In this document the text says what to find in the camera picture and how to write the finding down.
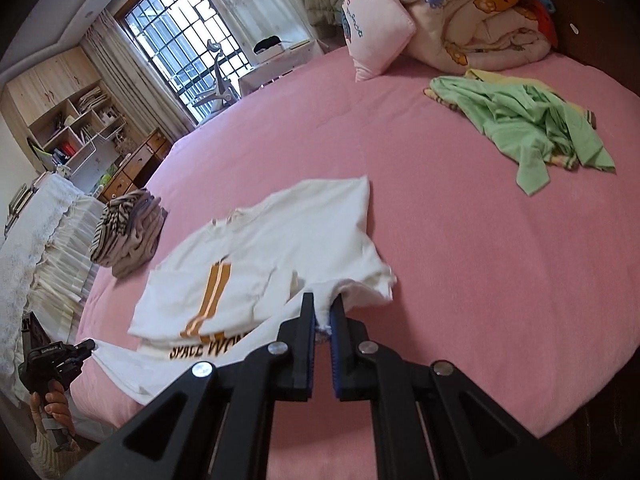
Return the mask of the person's left forearm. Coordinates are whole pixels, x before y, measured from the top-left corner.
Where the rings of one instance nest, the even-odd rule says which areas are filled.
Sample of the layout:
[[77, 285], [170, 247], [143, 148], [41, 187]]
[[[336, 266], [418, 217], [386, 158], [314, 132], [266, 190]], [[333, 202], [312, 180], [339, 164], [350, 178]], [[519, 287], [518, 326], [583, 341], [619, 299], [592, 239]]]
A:
[[30, 446], [30, 464], [41, 479], [62, 479], [84, 457], [84, 452], [73, 440], [69, 451], [55, 452], [49, 438], [40, 430]]

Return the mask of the person's left hand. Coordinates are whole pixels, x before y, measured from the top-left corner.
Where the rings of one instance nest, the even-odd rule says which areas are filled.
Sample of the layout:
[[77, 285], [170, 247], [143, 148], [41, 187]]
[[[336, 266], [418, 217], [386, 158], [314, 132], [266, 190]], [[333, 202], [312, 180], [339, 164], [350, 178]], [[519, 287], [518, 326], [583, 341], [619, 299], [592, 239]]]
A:
[[64, 426], [71, 436], [75, 434], [70, 404], [68, 404], [63, 386], [56, 380], [49, 382], [49, 390], [44, 399], [41, 399], [38, 392], [34, 392], [30, 396], [29, 408], [36, 429], [43, 436], [47, 433], [42, 423], [43, 414], [47, 414], [58, 424]]

